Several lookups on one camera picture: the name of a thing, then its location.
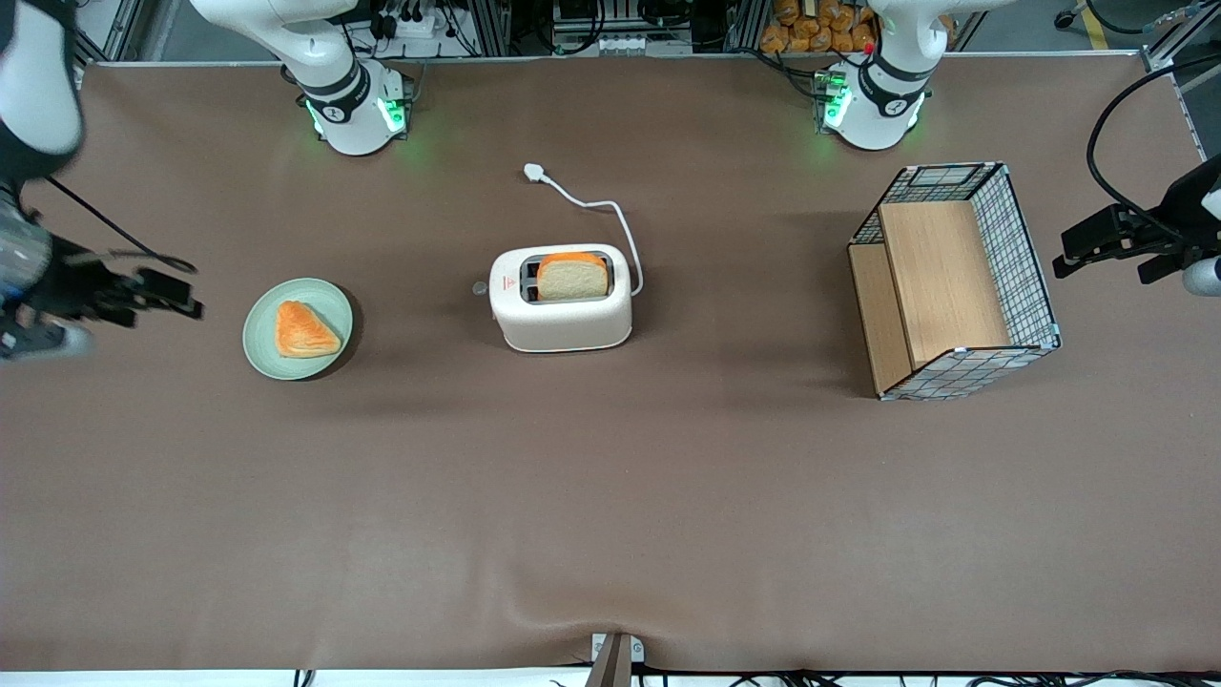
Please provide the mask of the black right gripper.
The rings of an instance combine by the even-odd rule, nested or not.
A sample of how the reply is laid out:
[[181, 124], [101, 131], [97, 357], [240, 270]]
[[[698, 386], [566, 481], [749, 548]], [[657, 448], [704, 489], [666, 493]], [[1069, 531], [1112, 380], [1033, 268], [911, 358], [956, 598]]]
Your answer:
[[[121, 279], [126, 290], [140, 293], [186, 293], [183, 279], [158, 270], [136, 270]], [[109, 301], [118, 286], [118, 275], [106, 268], [70, 240], [5, 242], [5, 329], [21, 329], [20, 312], [28, 309], [35, 321], [42, 316], [92, 318], [118, 325], [118, 308], [144, 312], [165, 310], [186, 318], [201, 318], [204, 304], [195, 299], [172, 301], [158, 297], [132, 297], [118, 308]]]

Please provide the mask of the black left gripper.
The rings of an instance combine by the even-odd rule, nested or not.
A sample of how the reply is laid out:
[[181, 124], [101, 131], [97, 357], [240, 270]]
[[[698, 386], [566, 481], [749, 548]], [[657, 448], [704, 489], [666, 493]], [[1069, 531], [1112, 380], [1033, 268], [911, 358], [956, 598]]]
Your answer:
[[1109, 205], [1068, 227], [1054, 277], [1065, 279], [1087, 265], [1151, 254], [1138, 266], [1143, 286], [1172, 275], [1181, 275], [1186, 286], [1217, 286], [1219, 174], [1220, 156], [1209, 157], [1168, 187], [1148, 220]]

